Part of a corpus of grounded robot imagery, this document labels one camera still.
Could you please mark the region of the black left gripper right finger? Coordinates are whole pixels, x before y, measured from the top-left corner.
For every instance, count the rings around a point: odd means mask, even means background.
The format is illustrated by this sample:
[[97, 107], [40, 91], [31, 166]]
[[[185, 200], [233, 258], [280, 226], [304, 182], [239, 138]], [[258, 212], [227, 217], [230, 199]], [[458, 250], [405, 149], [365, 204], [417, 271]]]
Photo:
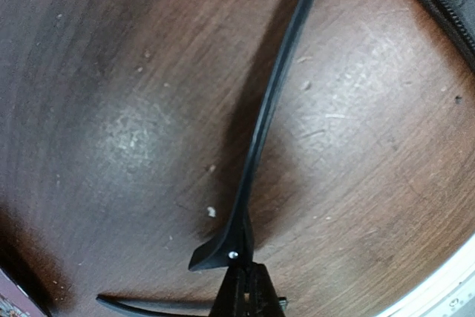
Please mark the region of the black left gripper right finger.
[[249, 316], [285, 317], [267, 268], [253, 264], [249, 275]]

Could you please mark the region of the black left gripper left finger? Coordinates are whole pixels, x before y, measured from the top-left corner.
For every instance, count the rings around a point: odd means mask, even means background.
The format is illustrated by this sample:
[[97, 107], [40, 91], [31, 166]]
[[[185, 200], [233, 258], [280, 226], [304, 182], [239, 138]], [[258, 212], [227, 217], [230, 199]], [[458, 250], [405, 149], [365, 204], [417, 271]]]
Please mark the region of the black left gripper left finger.
[[231, 266], [227, 269], [216, 299], [209, 313], [210, 317], [244, 317], [249, 315], [249, 304], [245, 294], [249, 268]]

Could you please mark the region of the black hair clip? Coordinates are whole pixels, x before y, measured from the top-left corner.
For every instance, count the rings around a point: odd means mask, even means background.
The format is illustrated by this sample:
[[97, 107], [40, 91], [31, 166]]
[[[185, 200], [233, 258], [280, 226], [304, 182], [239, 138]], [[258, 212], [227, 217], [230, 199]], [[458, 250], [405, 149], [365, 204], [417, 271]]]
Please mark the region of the black hair clip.
[[240, 179], [235, 182], [235, 196], [227, 196], [223, 200], [231, 205], [231, 210], [223, 228], [193, 252], [189, 262], [191, 271], [227, 267], [253, 258], [254, 232], [249, 218], [252, 184], [313, 2], [280, 0], [275, 8], [226, 132], [226, 154], [234, 154], [238, 150], [231, 141], [233, 137], [245, 135], [249, 141]]
[[123, 316], [207, 316], [213, 301], [124, 298], [98, 295], [96, 302]]

